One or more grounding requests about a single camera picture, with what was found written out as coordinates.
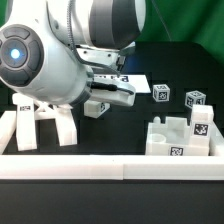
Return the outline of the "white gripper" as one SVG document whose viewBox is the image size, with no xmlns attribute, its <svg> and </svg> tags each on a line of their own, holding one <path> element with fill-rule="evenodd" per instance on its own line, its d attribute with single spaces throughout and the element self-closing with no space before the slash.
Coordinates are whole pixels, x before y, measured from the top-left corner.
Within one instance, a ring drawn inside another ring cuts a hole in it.
<svg viewBox="0 0 224 224">
<path fill-rule="evenodd" d="M 121 106 L 134 104 L 136 89 L 132 84 L 122 81 L 119 74 L 126 57 L 133 54 L 134 50 L 134 42 L 121 50 L 101 49 L 87 45 L 77 48 L 79 56 L 83 60 L 100 64 L 100 67 L 93 67 L 91 100 Z"/>
</svg>

